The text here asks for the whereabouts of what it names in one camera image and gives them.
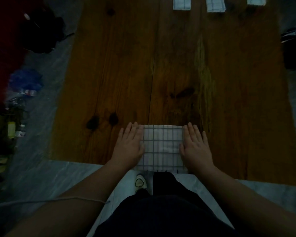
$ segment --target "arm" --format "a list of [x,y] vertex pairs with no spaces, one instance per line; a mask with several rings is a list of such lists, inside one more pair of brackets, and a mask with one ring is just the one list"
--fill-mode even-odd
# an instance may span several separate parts
[[[142,128],[123,128],[112,159],[95,173],[64,192],[60,197],[79,196],[106,201],[118,182],[133,168],[144,153],[140,146]],[[86,200],[64,200],[48,203],[31,217],[19,223],[6,236],[82,236],[87,235],[104,204]]]
[[296,215],[256,194],[213,164],[206,133],[196,125],[184,127],[182,160],[224,210],[235,229],[264,236],[296,236]]

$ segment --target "wooden table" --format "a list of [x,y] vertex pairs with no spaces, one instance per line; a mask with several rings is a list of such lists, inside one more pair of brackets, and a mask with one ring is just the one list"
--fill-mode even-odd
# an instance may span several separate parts
[[275,5],[226,1],[218,14],[205,0],[191,11],[173,11],[172,0],[86,0],[49,157],[104,164],[128,122],[191,121],[208,132],[222,171],[296,185]]

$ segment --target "beige shoe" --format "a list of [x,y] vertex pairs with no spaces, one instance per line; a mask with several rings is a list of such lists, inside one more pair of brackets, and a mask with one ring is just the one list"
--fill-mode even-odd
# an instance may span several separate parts
[[137,175],[135,180],[136,192],[140,189],[147,189],[147,183],[145,178],[142,175]]

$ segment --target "person's left hand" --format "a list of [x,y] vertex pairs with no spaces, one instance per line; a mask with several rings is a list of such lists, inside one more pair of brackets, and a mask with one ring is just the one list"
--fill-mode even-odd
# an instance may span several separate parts
[[145,152],[144,144],[140,144],[143,129],[143,126],[138,128],[137,122],[134,123],[133,127],[132,123],[129,123],[125,132],[121,128],[111,159],[116,165],[130,170],[138,164]]

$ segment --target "finger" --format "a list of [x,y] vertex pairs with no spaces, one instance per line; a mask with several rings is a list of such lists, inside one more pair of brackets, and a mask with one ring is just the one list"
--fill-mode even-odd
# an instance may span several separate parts
[[138,155],[141,157],[145,153],[145,145],[141,144]]
[[185,156],[184,146],[182,143],[180,143],[180,145],[179,145],[179,151],[180,151],[181,156]]
[[208,139],[205,131],[203,131],[203,141],[204,141],[204,145],[206,145],[209,148]]
[[138,124],[137,124],[137,122],[135,122],[134,125],[132,125],[132,129],[128,135],[128,139],[131,139],[131,140],[134,139],[137,128],[138,128]]
[[189,133],[190,133],[190,136],[191,136],[191,140],[192,140],[193,142],[197,142],[197,137],[196,137],[196,134],[195,134],[195,131],[194,131],[194,128],[193,128],[191,122],[189,122],[189,123],[187,124],[187,127],[188,127],[188,131],[189,131]]
[[130,122],[130,123],[127,125],[126,129],[125,129],[125,132],[124,132],[124,135],[123,135],[123,139],[127,139],[131,127],[132,127],[132,123]]
[[122,138],[123,138],[123,131],[124,131],[124,128],[121,128],[120,129],[120,132],[118,133],[118,138],[117,138],[116,143],[119,143],[122,140]]
[[136,140],[139,141],[139,140],[141,139],[142,135],[143,135],[143,131],[144,131],[144,126],[141,125],[141,126],[137,129],[137,132],[136,132],[136,135],[135,135],[135,137],[134,137],[134,140],[136,139]]
[[200,142],[200,143],[203,143],[203,139],[202,139],[202,136],[201,136],[201,133],[197,127],[197,125],[193,125],[194,127],[194,132],[195,132],[195,135],[197,137],[197,140]]
[[187,125],[184,125],[184,143],[189,144],[192,142],[191,137],[190,137],[190,133],[188,132],[188,128]]

